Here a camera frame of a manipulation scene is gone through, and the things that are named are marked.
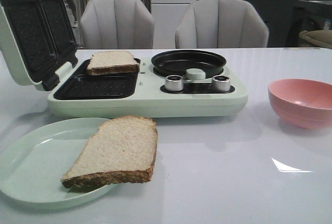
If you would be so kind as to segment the bread slice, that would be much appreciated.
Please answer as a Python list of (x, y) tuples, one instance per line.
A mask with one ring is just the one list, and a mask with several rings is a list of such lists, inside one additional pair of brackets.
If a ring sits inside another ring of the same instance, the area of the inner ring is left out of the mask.
[(66, 188), (146, 183), (153, 176), (158, 144), (155, 120), (124, 116), (103, 123), (63, 175)]
[(140, 70), (139, 63), (129, 51), (114, 50), (95, 53), (87, 66), (89, 75), (134, 73)]

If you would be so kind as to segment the green sandwich maker lid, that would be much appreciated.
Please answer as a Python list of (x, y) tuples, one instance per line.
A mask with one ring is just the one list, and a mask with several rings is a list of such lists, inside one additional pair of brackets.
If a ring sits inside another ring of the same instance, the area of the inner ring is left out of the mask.
[(64, 0), (1, 0), (1, 53), (17, 84), (53, 90), (76, 50)]

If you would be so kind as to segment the green breakfast maker base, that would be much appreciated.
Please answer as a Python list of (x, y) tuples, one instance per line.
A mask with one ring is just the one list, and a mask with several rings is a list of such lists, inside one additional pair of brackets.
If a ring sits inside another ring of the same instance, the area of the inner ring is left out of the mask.
[(211, 88), (210, 78), (186, 81), (183, 91), (168, 92), (165, 78), (154, 73), (150, 58), (140, 58), (138, 73), (90, 76), (88, 61), (71, 71), (48, 95), (50, 110), (65, 117), (117, 118), (135, 115), (152, 118), (228, 116), (241, 111), (248, 91), (227, 67), (228, 92)]

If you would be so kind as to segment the left silver control knob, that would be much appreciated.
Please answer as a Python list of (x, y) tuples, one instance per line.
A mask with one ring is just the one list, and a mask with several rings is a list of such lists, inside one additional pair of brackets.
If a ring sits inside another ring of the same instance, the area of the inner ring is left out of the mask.
[(171, 92), (179, 92), (184, 88), (183, 78), (180, 75), (168, 75), (165, 78), (164, 87)]

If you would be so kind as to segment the silver control knob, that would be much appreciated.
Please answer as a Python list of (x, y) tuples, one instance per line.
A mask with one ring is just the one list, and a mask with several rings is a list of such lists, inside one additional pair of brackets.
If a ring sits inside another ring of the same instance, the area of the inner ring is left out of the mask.
[(216, 75), (212, 77), (212, 89), (218, 92), (227, 92), (231, 88), (230, 78), (227, 76)]
[(183, 78), (180, 75), (168, 75), (165, 78), (164, 87), (171, 92), (179, 92), (184, 88)]

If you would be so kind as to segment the black round frying pan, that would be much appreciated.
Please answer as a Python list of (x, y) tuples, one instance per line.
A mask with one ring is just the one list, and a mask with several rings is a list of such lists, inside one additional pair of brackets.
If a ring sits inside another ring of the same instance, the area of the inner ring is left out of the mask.
[(223, 72), (226, 59), (220, 54), (202, 50), (171, 50), (152, 57), (151, 63), (156, 74), (162, 76), (186, 74), (190, 68), (198, 68), (211, 78)]

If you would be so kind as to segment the right silver control knob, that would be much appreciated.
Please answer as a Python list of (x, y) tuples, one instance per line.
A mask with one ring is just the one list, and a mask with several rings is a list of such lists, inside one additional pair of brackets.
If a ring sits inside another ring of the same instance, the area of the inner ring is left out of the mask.
[(231, 88), (230, 78), (227, 76), (216, 75), (212, 77), (212, 89), (218, 92), (227, 92)]

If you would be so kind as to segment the right grey fabric chair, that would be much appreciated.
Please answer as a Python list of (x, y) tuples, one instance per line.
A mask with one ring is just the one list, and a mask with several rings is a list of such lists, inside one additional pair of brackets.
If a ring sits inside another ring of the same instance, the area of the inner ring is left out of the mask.
[(265, 48), (269, 30), (244, 0), (198, 0), (188, 5), (175, 31), (177, 49)]

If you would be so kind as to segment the grey fabric chair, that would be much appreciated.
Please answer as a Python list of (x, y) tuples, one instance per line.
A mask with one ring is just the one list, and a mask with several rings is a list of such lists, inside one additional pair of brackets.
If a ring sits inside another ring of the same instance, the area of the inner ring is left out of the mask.
[(151, 49), (154, 27), (141, 0), (89, 0), (80, 19), (86, 49)]
[(265, 48), (269, 30), (244, 0), (198, 0), (188, 5), (175, 31), (177, 49)]

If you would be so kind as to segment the left grey fabric chair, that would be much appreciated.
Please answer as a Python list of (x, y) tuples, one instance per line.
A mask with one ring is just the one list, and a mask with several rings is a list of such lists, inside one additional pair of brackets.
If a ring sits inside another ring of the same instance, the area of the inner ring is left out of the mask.
[(151, 49), (154, 27), (141, 0), (89, 0), (80, 19), (86, 49)]

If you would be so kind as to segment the white refrigerator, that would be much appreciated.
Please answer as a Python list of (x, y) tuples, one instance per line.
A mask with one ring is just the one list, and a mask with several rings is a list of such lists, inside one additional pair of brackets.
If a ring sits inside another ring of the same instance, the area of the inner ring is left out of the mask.
[(150, 0), (155, 21), (155, 49), (175, 48), (175, 31), (187, 6), (195, 0)]

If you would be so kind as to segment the pink bowl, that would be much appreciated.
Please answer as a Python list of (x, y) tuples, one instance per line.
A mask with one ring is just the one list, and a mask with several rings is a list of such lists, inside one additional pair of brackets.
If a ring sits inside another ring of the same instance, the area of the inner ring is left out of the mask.
[(280, 79), (268, 86), (274, 112), (305, 129), (331, 127), (331, 84), (308, 79)]

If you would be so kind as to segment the light green plate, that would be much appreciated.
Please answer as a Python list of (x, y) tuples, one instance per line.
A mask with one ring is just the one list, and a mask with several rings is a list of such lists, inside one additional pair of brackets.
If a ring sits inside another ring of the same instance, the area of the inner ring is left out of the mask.
[(93, 201), (115, 185), (65, 188), (60, 179), (104, 118), (76, 118), (38, 128), (1, 154), (1, 192), (29, 208), (64, 209)]

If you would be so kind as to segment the dark washing machine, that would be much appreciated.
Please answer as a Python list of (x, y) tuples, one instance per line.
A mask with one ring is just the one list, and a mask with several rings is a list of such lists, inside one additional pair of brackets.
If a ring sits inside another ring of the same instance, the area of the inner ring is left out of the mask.
[(291, 25), (286, 38), (286, 47), (299, 47), (305, 41), (300, 39), (302, 31), (331, 30), (331, 0), (299, 0), (293, 7)]

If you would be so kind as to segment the beige sofa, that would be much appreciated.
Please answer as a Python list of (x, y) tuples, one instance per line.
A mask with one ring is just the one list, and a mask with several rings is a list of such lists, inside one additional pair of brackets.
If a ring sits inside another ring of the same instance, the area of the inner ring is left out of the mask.
[(331, 49), (332, 30), (302, 31), (299, 38), (302, 40), (301, 47), (319, 47)]

